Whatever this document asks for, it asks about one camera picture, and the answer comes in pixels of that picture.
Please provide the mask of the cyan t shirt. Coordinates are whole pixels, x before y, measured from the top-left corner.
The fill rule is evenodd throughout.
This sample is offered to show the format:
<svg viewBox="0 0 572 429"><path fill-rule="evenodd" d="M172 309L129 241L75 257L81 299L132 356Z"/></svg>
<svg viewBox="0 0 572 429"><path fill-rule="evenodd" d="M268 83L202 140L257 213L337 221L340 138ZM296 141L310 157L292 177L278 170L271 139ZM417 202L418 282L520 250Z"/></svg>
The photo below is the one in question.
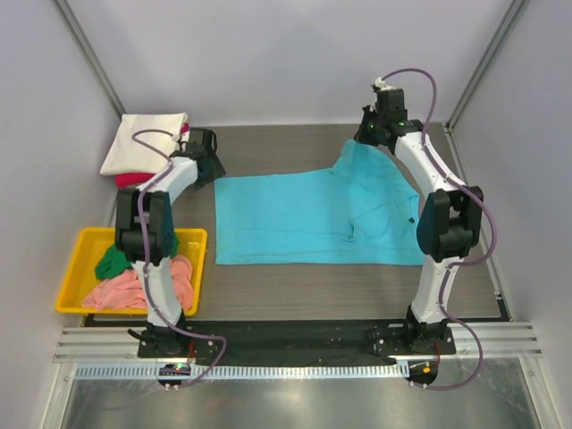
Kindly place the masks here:
<svg viewBox="0 0 572 429"><path fill-rule="evenodd" d="M419 195L381 150L347 141L325 169L214 184L219 265L420 266Z"/></svg>

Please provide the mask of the yellow plastic tray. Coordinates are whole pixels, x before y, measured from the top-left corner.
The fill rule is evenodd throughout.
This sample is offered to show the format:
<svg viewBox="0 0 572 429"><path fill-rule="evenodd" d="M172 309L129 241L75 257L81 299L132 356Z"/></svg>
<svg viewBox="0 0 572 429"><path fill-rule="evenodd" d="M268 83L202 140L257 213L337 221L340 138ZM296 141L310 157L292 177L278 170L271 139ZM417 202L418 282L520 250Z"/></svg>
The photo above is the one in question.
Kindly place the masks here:
<svg viewBox="0 0 572 429"><path fill-rule="evenodd" d="M207 232L204 229L178 228L175 233L179 241L179 256L186 257L191 265L190 298L189 303L183 308L186 316L192 316L198 311L201 281L206 261ZM89 227L80 232L56 300L55 308L58 312L77 315L129 316L147 313L145 304L141 307L122 309L97 308L82 304L88 294L97 288L101 282L96 276L96 266L113 244L113 228Z"/></svg>

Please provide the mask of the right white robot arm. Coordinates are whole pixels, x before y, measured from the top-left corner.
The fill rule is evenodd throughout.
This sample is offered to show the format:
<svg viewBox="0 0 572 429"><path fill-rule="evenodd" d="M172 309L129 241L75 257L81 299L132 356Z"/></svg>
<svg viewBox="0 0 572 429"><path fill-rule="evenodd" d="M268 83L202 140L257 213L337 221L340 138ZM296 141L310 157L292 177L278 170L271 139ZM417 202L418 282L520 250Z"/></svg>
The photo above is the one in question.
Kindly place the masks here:
<svg viewBox="0 0 572 429"><path fill-rule="evenodd" d="M416 227L425 261L398 346L431 353L446 338L445 311L456 273L479 241L483 193L466 187L434 149L426 127L408 118L402 89L377 80L373 91L376 100L364 107L354 138L369 146L387 147L408 168L425 199Z"/></svg>

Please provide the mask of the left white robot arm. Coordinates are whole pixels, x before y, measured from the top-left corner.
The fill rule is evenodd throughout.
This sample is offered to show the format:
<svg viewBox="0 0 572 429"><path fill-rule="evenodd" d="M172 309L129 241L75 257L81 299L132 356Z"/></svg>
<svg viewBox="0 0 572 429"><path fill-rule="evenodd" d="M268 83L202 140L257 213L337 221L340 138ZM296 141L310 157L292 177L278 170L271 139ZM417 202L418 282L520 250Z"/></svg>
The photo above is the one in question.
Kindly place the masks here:
<svg viewBox="0 0 572 429"><path fill-rule="evenodd" d="M161 156L166 165L150 180L117 196L115 246L137 272L147 302L144 331L130 335L139 340L141 358L177 358L186 353L194 336L187 331L172 281L172 203L186 188L201 189L226 171L212 130L190 130L186 142L159 129L138 130L131 139Z"/></svg>

